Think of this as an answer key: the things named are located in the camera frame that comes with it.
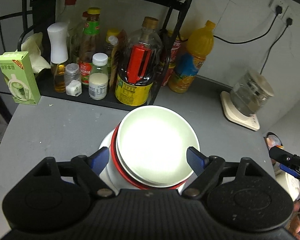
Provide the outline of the person right hand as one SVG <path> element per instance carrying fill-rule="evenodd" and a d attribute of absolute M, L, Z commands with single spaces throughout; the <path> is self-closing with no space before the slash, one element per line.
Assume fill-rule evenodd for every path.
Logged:
<path fill-rule="evenodd" d="M 300 240 L 300 218 L 299 218 L 299 211 L 300 211 L 300 202 L 294 202 L 294 216 L 290 220 L 290 224 L 288 227 L 288 231 L 298 240 Z"/>

